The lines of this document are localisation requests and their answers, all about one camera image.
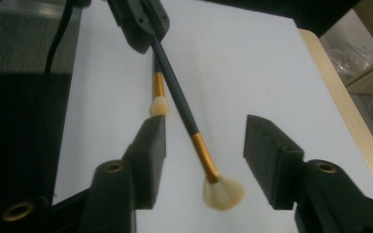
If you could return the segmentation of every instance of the white table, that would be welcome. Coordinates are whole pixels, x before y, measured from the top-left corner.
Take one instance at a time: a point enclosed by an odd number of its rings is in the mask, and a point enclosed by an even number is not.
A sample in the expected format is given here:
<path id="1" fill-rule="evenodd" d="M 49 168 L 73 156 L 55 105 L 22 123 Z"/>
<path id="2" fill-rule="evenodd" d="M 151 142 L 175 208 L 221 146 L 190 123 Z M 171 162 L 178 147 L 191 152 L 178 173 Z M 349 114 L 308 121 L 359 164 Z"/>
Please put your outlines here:
<path id="1" fill-rule="evenodd" d="M 202 199 L 204 173 L 169 99 L 167 157 L 157 202 L 137 211 L 138 232 L 297 232 L 276 212 L 243 158 L 247 115 L 275 122 L 305 160 L 343 167 L 365 195 L 373 179 L 291 19 L 201 1 L 162 1 L 163 40 L 220 172 L 240 181 L 243 202 L 228 212 Z M 56 182 L 55 202 L 90 186 L 93 171 L 119 159 L 152 102 L 152 52 L 130 48 L 102 1 L 83 12 Z"/>

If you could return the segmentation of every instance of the white bristles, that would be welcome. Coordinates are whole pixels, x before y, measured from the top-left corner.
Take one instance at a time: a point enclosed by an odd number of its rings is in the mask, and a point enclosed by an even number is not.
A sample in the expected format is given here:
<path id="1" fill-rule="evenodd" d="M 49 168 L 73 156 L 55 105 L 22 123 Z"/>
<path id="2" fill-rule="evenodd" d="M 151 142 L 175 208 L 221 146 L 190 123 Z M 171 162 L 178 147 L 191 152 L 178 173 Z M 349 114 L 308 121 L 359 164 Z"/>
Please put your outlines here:
<path id="1" fill-rule="evenodd" d="M 244 187 L 227 177 L 217 183 L 204 182 L 204 201 L 212 208 L 227 211 L 239 204 L 244 197 Z"/>
<path id="2" fill-rule="evenodd" d="M 166 115 L 168 111 L 168 105 L 164 96 L 156 96 L 153 99 L 153 104 L 151 105 L 151 114 L 153 116 Z"/>

